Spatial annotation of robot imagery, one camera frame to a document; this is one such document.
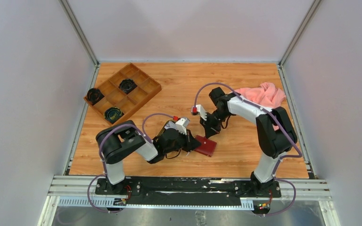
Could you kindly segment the red leather card holder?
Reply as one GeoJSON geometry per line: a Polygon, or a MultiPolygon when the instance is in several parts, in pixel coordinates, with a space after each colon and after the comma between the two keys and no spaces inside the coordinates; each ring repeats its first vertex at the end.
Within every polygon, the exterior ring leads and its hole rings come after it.
{"type": "Polygon", "coordinates": [[[212,157],[215,152],[217,143],[200,135],[196,135],[195,139],[199,141],[201,145],[195,148],[194,151],[205,156],[212,157]]]}

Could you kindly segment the beige oval tray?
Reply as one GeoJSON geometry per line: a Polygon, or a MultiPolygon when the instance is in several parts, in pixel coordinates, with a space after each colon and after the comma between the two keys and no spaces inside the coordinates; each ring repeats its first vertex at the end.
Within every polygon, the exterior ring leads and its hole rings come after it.
{"type": "Polygon", "coordinates": [[[168,120],[158,132],[157,136],[160,136],[166,129],[177,129],[174,120],[168,120]]]}

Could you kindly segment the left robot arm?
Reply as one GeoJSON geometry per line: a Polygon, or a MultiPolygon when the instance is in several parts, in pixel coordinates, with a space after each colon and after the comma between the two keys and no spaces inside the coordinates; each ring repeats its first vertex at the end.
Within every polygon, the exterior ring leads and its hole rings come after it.
{"type": "Polygon", "coordinates": [[[123,160],[132,153],[139,154],[149,164],[155,164],[167,159],[171,152],[190,153],[200,147],[201,142],[186,129],[188,123],[185,118],[169,120],[153,139],[143,134],[132,120],[99,132],[96,141],[105,179],[98,181],[96,194],[132,193],[132,186],[125,181],[123,170],[123,160]]]}

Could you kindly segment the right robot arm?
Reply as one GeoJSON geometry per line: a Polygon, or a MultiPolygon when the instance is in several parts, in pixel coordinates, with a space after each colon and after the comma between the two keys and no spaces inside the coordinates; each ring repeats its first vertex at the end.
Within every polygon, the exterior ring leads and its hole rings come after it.
{"type": "Polygon", "coordinates": [[[200,116],[205,138],[219,134],[221,123],[231,116],[240,116],[256,126],[262,155],[248,185],[246,188],[240,187],[236,195],[263,196],[275,184],[276,171],[282,159],[290,157],[288,152],[292,148],[298,150],[297,135],[288,113],[283,107],[269,108],[256,104],[234,90],[226,94],[217,87],[209,96],[216,107],[215,111],[208,113],[196,102],[191,108],[193,115],[200,116]]]}

